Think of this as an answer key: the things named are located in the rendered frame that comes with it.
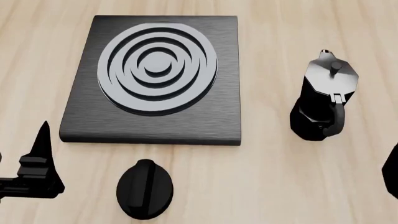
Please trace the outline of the black moka pot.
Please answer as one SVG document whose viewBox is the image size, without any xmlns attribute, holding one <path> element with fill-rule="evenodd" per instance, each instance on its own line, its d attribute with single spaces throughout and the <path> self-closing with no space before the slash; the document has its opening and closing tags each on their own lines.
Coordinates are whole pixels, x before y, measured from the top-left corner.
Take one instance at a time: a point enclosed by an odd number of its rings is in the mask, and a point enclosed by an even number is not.
<svg viewBox="0 0 398 224">
<path fill-rule="evenodd" d="M 398 143 L 392 149 L 381 170 L 387 191 L 398 199 Z"/>
<path fill-rule="evenodd" d="M 342 132 L 345 104 L 356 91 L 358 74 L 329 50 L 309 62 L 298 100 L 290 112 L 290 128 L 307 141 L 322 141 Z"/>
</svg>

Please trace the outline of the black oval stove knob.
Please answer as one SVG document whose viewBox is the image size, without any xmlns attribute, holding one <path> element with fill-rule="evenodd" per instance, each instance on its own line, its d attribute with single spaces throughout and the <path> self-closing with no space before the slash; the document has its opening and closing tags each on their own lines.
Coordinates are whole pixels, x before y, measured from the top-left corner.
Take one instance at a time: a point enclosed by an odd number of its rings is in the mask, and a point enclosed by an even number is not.
<svg viewBox="0 0 398 224">
<path fill-rule="evenodd" d="M 174 196 L 169 173 L 153 160 L 142 159 L 121 176 L 116 198 L 131 218 L 150 220 L 166 211 Z"/>
</svg>

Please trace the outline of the dark brushed metal stove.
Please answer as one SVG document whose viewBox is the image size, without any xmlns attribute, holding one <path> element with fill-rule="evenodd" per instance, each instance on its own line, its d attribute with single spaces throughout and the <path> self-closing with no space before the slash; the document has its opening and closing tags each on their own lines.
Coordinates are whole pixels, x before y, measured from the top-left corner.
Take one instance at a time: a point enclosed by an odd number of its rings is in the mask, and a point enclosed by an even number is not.
<svg viewBox="0 0 398 224">
<path fill-rule="evenodd" d="M 139 24 L 177 23 L 200 31 L 218 59 L 216 79 L 195 104 L 144 116 L 110 102 L 97 79 L 98 59 L 122 31 Z M 238 146 L 241 143 L 236 16 L 103 16 L 93 18 L 59 130 L 63 142 Z"/>
</svg>

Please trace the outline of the grey spiral coil burner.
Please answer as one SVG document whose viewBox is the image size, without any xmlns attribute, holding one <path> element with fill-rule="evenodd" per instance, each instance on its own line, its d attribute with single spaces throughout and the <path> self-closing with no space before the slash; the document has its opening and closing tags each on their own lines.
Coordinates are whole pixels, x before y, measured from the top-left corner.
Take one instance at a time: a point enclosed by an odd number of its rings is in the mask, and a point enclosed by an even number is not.
<svg viewBox="0 0 398 224">
<path fill-rule="evenodd" d="M 200 100 L 217 70 L 215 49 L 200 31 L 185 24 L 146 23 L 110 40 L 99 56 L 97 79 L 117 107 L 161 116 Z"/>
</svg>

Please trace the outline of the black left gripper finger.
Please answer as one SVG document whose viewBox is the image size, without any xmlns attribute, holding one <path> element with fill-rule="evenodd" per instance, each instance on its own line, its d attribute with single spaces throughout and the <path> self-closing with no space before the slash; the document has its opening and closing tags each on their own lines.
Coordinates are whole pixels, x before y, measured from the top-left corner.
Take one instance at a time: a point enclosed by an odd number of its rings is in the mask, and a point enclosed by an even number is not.
<svg viewBox="0 0 398 224">
<path fill-rule="evenodd" d="M 43 123 L 35 138 L 31 151 L 19 160 L 17 176 L 24 184 L 22 197 L 55 198 L 62 194 L 65 186 L 59 177 L 52 155 L 50 126 Z"/>
</svg>

